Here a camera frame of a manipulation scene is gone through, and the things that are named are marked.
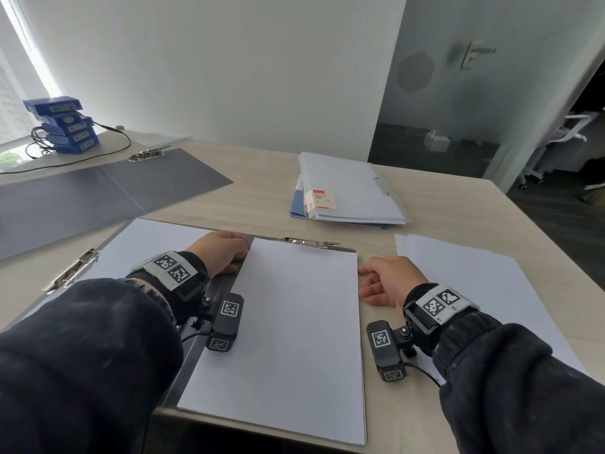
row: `light wood tabletop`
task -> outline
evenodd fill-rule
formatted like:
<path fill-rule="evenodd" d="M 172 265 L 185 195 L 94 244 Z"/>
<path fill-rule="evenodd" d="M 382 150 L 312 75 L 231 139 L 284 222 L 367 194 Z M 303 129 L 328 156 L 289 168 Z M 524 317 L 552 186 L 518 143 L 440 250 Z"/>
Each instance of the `light wood tabletop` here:
<path fill-rule="evenodd" d="M 103 134 L 103 149 L 118 148 L 122 142 L 117 137 L 118 134 Z M 389 230 L 369 229 L 291 218 L 289 209 L 299 173 L 294 154 L 196 141 L 180 144 L 179 148 L 221 172 L 233 184 L 150 213 L 148 218 L 260 236 L 341 242 L 358 252 L 360 263 L 374 255 L 395 255 L 394 233 L 420 234 L 509 255 L 517 260 L 588 373 L 605 382 L 605 329 L 603 316 L 595 314 L 605 306 L 605 293 L 488 180 L 378 166 L 414 222 Z M 133 146 L 116 155 L 69 167 L 1 175 L 0 184 L 125 159 L 141 149 L 140 145 Z M 119 226 L 0 261 L 0 325 L 8 325 L 40 296 L 46 282 L 83 251 L 102 243 Z M 348 451 L 458 452 L 441 412 L 438 389 L 426 376 L 411 369 L 406 379 L 387 384 L 376 372 L 365 327 L 371 321 L 385 319 L 397 328 L 400 317 L 394 309 L 371 307 L 361 301 L 359 308 L 366 392 L 365 446 L 179 410 L 159 412 Z"/>

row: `person's left hand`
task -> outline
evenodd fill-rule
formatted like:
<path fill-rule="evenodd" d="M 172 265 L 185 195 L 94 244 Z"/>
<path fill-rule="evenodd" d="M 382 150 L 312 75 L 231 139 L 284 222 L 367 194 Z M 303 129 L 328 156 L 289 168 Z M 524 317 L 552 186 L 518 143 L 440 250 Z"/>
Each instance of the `person's left hand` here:
<path fill-rule="evenodd" d="M 231 263 L 246 258 L 249 249 L 250 242 L 241 234 L 215 231 L 193 242 L 186 251 L 197 255 L 213 278 L 216 274 L 236 272 L 237 266 Z"/>

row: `stack of blue boxes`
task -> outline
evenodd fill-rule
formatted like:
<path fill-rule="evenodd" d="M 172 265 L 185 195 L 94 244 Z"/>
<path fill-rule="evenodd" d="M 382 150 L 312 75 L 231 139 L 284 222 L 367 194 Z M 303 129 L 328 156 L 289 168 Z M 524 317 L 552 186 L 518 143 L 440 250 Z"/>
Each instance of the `stack of blue boxes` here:
<path fill-rule="evenodd" d="M 78 113 L 82 104 L 77 98 L 37 98 L 23 103 L 42 122 L 42 129 L 57 153 L 81 154 L 99 143 L 93 119 Z"/>

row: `white binder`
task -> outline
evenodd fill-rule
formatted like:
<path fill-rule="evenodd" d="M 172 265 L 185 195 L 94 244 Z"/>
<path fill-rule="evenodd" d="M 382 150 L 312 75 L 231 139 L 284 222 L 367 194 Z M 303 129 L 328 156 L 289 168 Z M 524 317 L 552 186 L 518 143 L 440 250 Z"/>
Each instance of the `white binder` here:
<path fill-rule="evenodd" d="M 372 164 L 322 154 L 299 155 L 306 212 L 312 220 L 405 224 L 409 214 Z"/>

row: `open gray folder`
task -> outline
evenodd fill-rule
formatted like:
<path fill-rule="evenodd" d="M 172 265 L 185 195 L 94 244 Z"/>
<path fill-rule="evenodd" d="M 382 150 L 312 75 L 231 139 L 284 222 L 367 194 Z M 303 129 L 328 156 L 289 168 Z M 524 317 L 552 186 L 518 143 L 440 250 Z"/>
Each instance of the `open gray folder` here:
<path fill-rule="evenodd" d="M 0 187 L 0 259 L 233 183 L 182 149 Z"/>

